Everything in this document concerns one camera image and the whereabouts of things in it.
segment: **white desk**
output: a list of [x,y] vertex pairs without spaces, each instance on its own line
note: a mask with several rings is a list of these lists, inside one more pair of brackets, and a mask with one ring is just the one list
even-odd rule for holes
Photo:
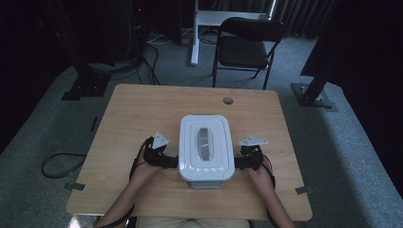
[[209,11],[199,10],[199,0],[195,0],[195,25],[194,25],[194,39],[191,64],[196,66],[199,59],[199,26],[219,26],[221,23],[230,17],[243,17],[249,19],[270,19],[273,12],[274,3],[269,8],[267,13],[257,12],[233,12],[233,11]]

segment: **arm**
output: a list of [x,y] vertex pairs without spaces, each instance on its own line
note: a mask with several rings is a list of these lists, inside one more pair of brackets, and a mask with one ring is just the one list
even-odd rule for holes
[[[263,159],[263,164],[267,167],[270,165],[265,156]],[[279,200],[270,175],[267,173],[264,167],[261,165],[257,171],[251,168],[246,169],[246,171],[248,172],[252,183],[255,184],[258,192],[262,196],[267,210],[276,225],[281,228],[295,227],[294,223],[288,216],[287,211]]]
[[[139,156],[138,166],[134,170],[129,183],[95,227],[108,225],[122,218],[134,205],[136,196],[142,190],[143,186],[155,173],[162,169],[159,166],[153,166],[145,162],[143,153],[144,151],[142,151],[142,154]],[[118,227],[125,227],[125,222],[122,222]]]

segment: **lid handle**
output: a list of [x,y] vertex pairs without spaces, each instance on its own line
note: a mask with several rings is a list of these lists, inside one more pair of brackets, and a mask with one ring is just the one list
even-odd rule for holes
[[211,131],[208,127],[202,127],[199,130],[199,156],[203,161],[211,161],[213,158],[213,148],[212,146],[212,136]]

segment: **chair backrest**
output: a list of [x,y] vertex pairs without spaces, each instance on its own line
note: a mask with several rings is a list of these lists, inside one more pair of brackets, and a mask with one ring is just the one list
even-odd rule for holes
[[250,41],[279,42],[284,34],[284,25],[279,21],[230,17],[220,25],[220,34],[229,32]]

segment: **small round hole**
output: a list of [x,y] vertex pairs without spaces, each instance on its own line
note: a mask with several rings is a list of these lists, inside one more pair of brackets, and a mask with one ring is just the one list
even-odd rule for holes
[[231,105],[234,102],[234,99],[230,98],[230,97],[224,97],[224,99],[222,99],[222,101],[226,104],[226,105]]

